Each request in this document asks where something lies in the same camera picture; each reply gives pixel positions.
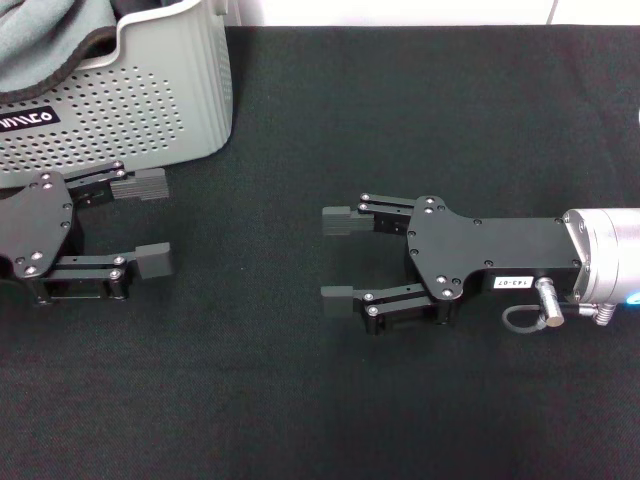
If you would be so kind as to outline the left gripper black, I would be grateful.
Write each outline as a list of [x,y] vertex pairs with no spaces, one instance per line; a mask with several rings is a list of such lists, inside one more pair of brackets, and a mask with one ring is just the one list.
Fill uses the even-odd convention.
[[163,168],[129,172],[115,161],[64,175],[40,173],[1,201],[1,284],[36,304],[124,300],[135,279],[174,273],[169,243],[108,255],[78,255],[84,233],[75,205],[167,197]]

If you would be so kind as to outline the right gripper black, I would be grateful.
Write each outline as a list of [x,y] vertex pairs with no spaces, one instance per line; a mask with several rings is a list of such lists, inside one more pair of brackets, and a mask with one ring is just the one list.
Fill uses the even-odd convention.
[[371,193],[362,193],[355,209],[322,209],[325,236],[369,231],[407,232],[409,257],[424,285],[378,290],[323,286],[325,316],[359,314],[369,335],[421,322],[449,323],[463,303],[479,295],[538,302],[535,283],[542,278],[551,280],[563,301],[582,267],[558,217],[471,218],[455,213],[439,197],[415,201]]

